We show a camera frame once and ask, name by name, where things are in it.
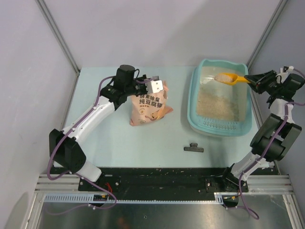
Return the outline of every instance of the yellow scoop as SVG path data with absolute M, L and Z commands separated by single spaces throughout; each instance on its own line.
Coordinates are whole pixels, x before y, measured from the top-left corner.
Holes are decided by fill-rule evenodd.
M 215 76 L 214 80 L 228 85 L 234 85 L 236 83 L 250 83 L 243 76 L 239 76 L 235 73 L 220 73 Z

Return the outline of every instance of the white table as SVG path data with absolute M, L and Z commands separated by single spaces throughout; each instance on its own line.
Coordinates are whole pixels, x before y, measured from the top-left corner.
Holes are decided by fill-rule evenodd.
M 151 124 L 130 126 L 130 99 L 108 116 L 87 138 L 82 149 L 98 167 L 227 167 L 250 151 L 258 128 L 242 137 L 210 137 L 196 133 L 187 120 L 187 100 L 194 67 L 139 67 L 140 76 L 159 75 L 169 87 L 167 105 L 173 112 Z M 82 68 L 72 99 L 67 124 L 76 120 L 94 101 L 99 82 L 115 75 L 117 68 Z M 204 153 L 186 152 L 191 142 Z

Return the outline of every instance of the litter box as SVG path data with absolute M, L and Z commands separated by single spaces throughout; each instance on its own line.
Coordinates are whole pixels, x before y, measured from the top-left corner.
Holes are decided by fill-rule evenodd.
M 187 118 L 191 128 L 212 136 L 242 136 L 252 127 L 250 87 L 214 80 L 219 73 L 248 74 L 246 65 L 204 59 L 193 72 Z

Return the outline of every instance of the metal frame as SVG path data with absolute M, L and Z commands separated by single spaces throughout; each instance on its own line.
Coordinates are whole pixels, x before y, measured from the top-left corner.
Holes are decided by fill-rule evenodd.
M 76 75 L 78 76 L 80 73 L 80 69 L 77 66 L 70 50 L 65 42 L 58 26 L 51 15 L 50 10 L 48 9 L 44 0 L 36 0 L 38 7 L 40 8 L 43 16 L 45 17 L 51 31 L 53 32 L 56 40 L 58 41 L 60 47 L 62 48 L 66 58 L 68 59 L 70 65 L 72 66 L 73 70 L 75 71 Z M 274 11 L 260 41 L 258 42 L 254 52 L 252 53 L 247 66 L 251 68 L 254 61 L 256 60 L 258 53 L 260 52 L 263 44 L 265 43 L 268 35 L 270 34 L 271 30 L 273 29 L 274 25 L 276 24 L 277 20 L 279 19 L 281 13 L 283 12 L 288 0 L 281 0 Z M 76 88 L 78 77 L 75 80 L 75 85 L 71 92 L 69 106 L 65 112 L 65 120 L 67 118 L 71 101 L 73 98 L 73 94 Z M 260 110 L 258 107 L 258 103 L 256 101 L 256 97 L 253 92 L 251 92 L 252 104 L 253 104 L 253 111 L 256 122 L 260 127 L 263 124 L 262 116 L 260 114 Z M 84 203 L 90 202 L 92 199 L 92 195 L 95 194 L 102 194 L 102 192 L 79 192 L 78 191 L 78 184 L 80 179 L 76 175 L 64 175 L 60 179 L 56 181 L 50 181 L 46 177 L 46 175 L 41 175 L 38 183 L 36 185 L 36 189 L 34 192 L 34 196 L 31 201 L 31 208 L 27 213 L 26 220 L 22 226 L 23 229 L 35 229 L 39 223 L 39 217 L 42 211 L 42 205 L 44 202 L 77 202 L 77 203 Z M 296 201 L 295 194 L 293 192 L 293 187 L 291 185 L 291 181 L 289 176 L 281 176 L 281 175 L 261 175 L 261 176 L 250 176 L 248 179 L 248 187 L 249 192 L 245 193 L 245 195 L 283 195 L 287 212 L 294 229 L 304 228 L 304 220 L 302 215 L 300 214 L 300 208 Z M 222 204 L 222 195 L 230 195 L 230 193 L 214 193 L 215 201 L 193 201 L 191 204 Z M 181 201 L 119 201 L 119 203 L 179 203 Z

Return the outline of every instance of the plastic bag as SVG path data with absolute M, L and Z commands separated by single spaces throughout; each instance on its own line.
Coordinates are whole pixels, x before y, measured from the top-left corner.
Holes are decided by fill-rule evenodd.
M 131 96 L 132 118 L 130 125 L 142 125 L 164 118 L 173 111 L 170 106 L 166 106 L 168 87 L 166 81 L 162 81 L 163 90 L 158 93 Z

